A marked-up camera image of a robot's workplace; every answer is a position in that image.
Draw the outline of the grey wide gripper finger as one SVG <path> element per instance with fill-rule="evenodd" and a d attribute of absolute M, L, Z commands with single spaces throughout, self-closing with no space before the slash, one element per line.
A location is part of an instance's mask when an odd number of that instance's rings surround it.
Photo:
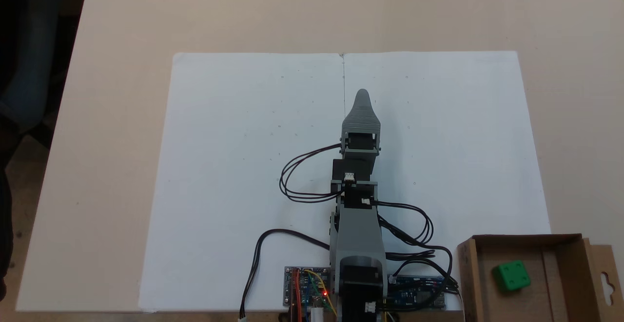
<path fill-rule="evenodd" d="M 370 95 L 366 89 L 357 91 L 352 109 L 342 123 L 342 134 L 380 134 L 381 122 L 372 108 Z"/>

